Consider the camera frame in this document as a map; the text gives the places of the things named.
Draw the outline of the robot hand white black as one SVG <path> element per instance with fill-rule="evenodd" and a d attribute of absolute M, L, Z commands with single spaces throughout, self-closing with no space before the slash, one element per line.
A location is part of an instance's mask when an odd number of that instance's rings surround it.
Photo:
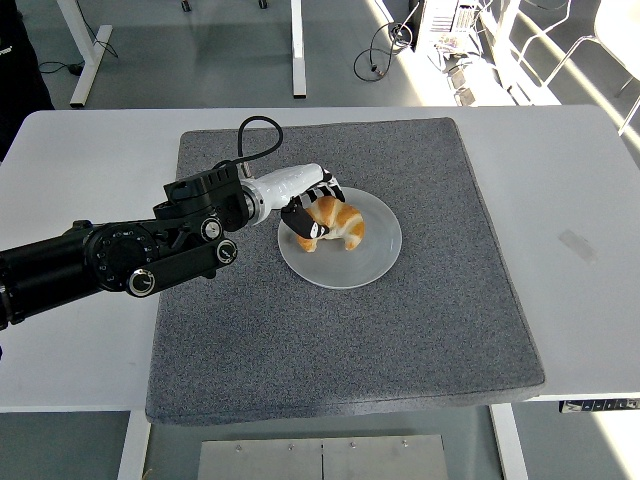
<path fill-rule="evenodd" d="M 307 207 L 323 197 L 345 201 L 337 179 L 317 164 L 274 171 L 257 179 L 255 186 L 261 195 L 256 222 L 279 210 L 281 220 L 303 239 L 318 239 L 330 231 L 325 221 L 313 219 Z"/>

